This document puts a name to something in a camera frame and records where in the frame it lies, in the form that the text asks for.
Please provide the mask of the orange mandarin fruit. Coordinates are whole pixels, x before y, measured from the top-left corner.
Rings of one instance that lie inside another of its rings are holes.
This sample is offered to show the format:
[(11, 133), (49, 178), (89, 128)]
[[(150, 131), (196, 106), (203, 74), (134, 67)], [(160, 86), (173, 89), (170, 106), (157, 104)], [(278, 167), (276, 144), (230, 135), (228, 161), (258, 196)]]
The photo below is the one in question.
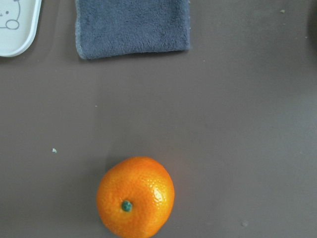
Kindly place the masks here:
[(128, 158), (102, 178), (96, 196), (102, 223), (121, 238), (151, 238), (168, 220), (174, 185), (162, 164)]

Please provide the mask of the cream rabbit tray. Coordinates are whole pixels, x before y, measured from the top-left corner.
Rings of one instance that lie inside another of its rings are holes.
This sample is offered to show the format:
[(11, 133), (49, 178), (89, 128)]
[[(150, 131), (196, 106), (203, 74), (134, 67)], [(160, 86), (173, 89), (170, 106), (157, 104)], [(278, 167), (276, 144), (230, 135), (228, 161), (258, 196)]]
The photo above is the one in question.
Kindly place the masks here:
[(25, 52), (33, 43), (41, 0), (0, 1), (0, 56), (15, 57)]

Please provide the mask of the grey folded cloth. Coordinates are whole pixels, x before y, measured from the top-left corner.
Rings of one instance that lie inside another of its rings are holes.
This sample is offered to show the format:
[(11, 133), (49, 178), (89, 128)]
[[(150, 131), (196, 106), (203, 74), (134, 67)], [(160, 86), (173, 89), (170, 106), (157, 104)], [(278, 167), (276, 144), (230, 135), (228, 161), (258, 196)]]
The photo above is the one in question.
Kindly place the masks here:
[(77, 0), (75, 41), (94, 60), (190, 48), (187, 0)]

